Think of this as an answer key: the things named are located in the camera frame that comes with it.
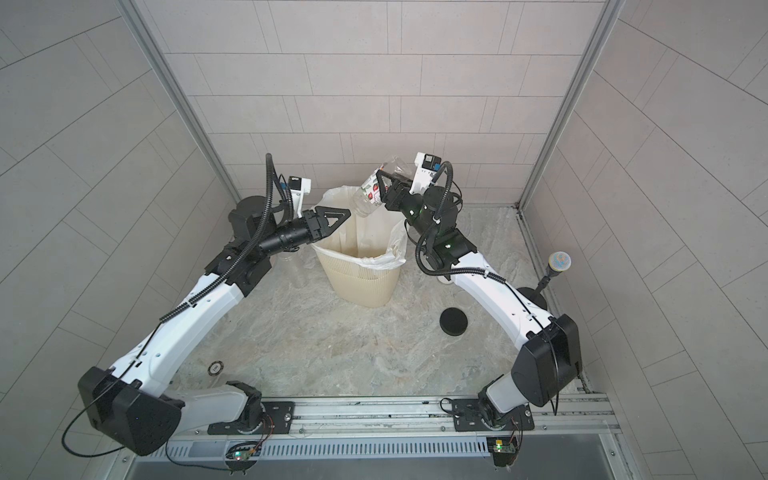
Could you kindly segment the white lidded glass jar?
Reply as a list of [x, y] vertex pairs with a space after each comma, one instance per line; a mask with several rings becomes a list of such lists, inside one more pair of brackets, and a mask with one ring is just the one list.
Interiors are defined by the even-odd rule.
[[414, 176], [414, 165], [397, 156], [391, 157], [367, 177], [351, 197], [353, 212], [367, 217], [384, 204], [386, 191], [395, 180], [406, 182]]

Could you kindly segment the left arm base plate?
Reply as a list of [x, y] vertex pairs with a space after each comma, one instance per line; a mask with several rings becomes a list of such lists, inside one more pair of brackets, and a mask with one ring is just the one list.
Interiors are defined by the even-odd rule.
[[259, 407], [247, 405], [240, 417], [231, 422], [210, 424], [208, 435], [288, 434], [296, 404], [290, 401], [267, 401]]

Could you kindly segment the black round jar lid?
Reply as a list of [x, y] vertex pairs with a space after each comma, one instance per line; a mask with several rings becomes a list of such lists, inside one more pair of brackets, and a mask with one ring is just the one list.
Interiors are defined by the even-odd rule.
[[462, 336], [468, 328], [468, 317], [459, 308], [446, 308], [440, 314], [439, 325], [446, 335], [452, 337]]

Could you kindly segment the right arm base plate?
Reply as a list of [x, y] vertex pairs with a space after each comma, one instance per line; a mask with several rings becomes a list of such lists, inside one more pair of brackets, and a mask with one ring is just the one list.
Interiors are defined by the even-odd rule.
[[448, 414], [457, 432], [532, 431], [535, 429], [528, 405], [519, 405], [506, 413], [499, 413], [486, 400], [478, 398], [444, 398], [440, 408]]

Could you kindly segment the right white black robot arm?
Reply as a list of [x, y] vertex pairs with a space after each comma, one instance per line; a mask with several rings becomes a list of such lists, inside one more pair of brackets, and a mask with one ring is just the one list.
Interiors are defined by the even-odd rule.
[[[510, 372], [486, 385], [478, 395], [483, 421], [499, 429], [521, 406], [557, 405], [560, 391], [583, 370], [580, 335], [571, 317], [554, 317], [548, 311], [541, 292], [553, 276], [569, 268], [569, 257], [556, 253], [554, 265], [536, 288], [516, 289], [458, 229], [450, 164], [443, 164], [422, 192], [414, 191], [412, 181], [400, 174], [379, 169], [374, 178], [384, 207], [401, 213], [419, 234], [415, 246], [419, 270], [450, 280], [468, 293], [518, 350]], [[439, 178], [445, 178], [445, 185], [438, 185]]]

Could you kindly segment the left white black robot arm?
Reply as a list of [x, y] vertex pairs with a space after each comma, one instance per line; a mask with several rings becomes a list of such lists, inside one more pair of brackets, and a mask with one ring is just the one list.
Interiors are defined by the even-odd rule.
[[251, 196], [229, 213], [233, 239], [205, 268], [195, 287], [129, 353], [103, 370], [89, 369], [78, 390], [89, 424], [141, 456], [174, 434], [213, 425], [229, 434], [264, 426], [260, 392], [243, 382], [197, 393], [166, 393], [178, 368], [229, 310], [258, 285], [281, 252], [330, 237], [351, 216], [317, 206], [279, 224], [267, 198]]

